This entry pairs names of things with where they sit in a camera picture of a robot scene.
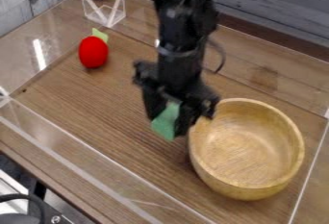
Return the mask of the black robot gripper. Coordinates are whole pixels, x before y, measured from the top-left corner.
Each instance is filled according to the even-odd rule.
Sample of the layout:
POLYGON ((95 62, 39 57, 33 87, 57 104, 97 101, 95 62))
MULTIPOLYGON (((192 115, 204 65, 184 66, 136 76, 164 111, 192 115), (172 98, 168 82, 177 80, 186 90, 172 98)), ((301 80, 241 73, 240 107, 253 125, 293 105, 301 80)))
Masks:
POLYGON ((156 62, 134 62, 134 84, 144 92, 148 117, 153 120, 165 110, 169 101, 178 102, 176 136, 184 137, 200 116, 214 117, 220 96, 202 80, 206 49, 174 52, 158 49, 156 62))

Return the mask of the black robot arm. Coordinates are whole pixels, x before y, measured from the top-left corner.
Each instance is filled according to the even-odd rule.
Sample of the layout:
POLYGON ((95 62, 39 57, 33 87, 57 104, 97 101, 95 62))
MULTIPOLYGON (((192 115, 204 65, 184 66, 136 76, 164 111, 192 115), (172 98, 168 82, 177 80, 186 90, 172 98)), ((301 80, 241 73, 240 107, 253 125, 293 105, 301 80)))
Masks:
POLYGON ((134 62, 152 129, 173 140, 201 117, 213 118, 220 95, 202 79, 206 46, 217 29, 213 0, 153 0, 157 61, 134 62))

